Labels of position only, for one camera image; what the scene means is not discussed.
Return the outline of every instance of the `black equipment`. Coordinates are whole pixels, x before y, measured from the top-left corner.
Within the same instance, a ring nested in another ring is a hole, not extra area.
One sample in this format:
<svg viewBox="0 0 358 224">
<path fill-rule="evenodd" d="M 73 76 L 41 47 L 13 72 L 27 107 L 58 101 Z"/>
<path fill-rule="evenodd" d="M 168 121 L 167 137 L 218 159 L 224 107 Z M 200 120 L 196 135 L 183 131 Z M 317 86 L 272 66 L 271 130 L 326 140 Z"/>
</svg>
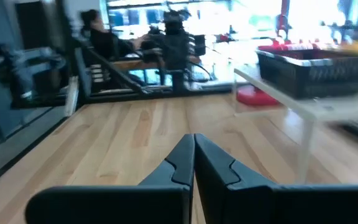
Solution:
<svg viewBox="0 0 358 224">
<path fill-rule="evenodd" d="M 138 186 L 68 186 L 44 190 L 25 210 L 28 224 L 190 224 L 195 143 L 185 135 Z"/>
<path fill-rule="evenodd" d="M 165 62 L 164 70 L 160 70 L 161 84 L 164 74 L 172 75 L 172 88 L 175 92 L 187 91 L 185 87 L 185 76 L 190 76 L 188 60 L 189 55 L 201 56 L 205 54 L 205 36 L 191 35 L 183 27 L 183 21 L 190 16 L 187 10 L 174 11 L 170 9 L 163 13 L 165 33 L 158 28 L 150 26 L 149 39 L 142 43 L 143 50 L 155 48 L 162 49 L 162 58 Z M 156 61 L 159 63 L 158 55 L 151 52 L 144 55 L 145 62 Z"/>
<path fill-rule="evenodd" d="M 196 134 L 207 224 L 358 223 L 358 185 L 279 185 Z"/>
<path fill-rule="evenodd" d="M 358 223 L 358 185 L 279 185 L 202 134 L 187 134 L 137 186 L 47 189 L 28 224 L 190 223 L 193 174 L 207 224 Z"/>
</svg>

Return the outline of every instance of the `black jacket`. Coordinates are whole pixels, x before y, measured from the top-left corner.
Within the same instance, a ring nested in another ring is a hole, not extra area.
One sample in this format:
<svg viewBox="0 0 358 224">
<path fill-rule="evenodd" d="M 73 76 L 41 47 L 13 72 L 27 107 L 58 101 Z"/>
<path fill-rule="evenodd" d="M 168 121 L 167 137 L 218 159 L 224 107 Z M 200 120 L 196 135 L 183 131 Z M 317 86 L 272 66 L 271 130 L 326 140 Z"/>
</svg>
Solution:
<svg viewBox="0 0 358 224">
<path fill-rule="evenodd" d="M 125 57 L 125 55 L 134 52 L 134 46 L 131 42 L 119 39 L 116 35 L 110 32 L 100 32 L 96 29 L 91 29 L 91 36 L 89 38 L 95 51 L 104 58 Z"/>
</svg>

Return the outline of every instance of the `black basket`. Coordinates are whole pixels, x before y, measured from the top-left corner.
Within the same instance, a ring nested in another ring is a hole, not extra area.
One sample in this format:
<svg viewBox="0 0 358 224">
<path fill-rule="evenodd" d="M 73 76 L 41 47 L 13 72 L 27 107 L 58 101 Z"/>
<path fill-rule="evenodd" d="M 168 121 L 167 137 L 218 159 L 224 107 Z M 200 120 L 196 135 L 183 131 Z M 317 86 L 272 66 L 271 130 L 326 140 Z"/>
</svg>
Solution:
<svg viewBox="0 0 358 224">
<path fill-rule="evenodd" d="M 257 50 L 260 76 L 296 99 L 358 93 L 358 55 L 332 50 Z"/>
</svg>

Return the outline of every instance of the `wooden floor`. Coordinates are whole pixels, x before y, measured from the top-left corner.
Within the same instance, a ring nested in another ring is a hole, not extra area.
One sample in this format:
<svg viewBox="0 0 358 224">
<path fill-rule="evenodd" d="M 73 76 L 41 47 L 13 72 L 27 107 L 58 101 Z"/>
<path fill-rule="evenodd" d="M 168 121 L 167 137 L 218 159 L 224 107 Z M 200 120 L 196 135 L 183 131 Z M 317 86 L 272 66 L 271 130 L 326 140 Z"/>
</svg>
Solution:
<svg viewBox="0 0 358 224">
<path fill-rule="evenodd" d="M 235 117 L 229 95 L 86 105 L 0 178 L 0 224 L 24 223 L 30 197 L 55 185 L 136 185 L 186 133 L 203 133 L 253 170 L 290 184 L 302 120 Z M 358 139 L 322 126 L 312 183 L 358 183 Z M 194 194 L 193 223 L 204 223 Z"/>
</svg>

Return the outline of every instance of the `black hair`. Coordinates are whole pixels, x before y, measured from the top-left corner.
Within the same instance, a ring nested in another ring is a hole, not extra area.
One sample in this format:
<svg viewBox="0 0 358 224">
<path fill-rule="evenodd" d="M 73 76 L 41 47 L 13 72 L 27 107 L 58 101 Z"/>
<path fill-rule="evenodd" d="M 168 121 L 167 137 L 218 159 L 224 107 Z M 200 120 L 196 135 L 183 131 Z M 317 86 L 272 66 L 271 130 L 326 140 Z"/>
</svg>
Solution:
<svg viewBox="0 0 358 224">
<path fill-rule="evenodd" d="M 99 16 L 99 12 L 97 10 L 91 9 L 89 11 L 81 12 L 80 15 L 84 23 L 83 29 L 89 30 L 91 29 L 92 21 L 94 21 Z"/>
</svg>

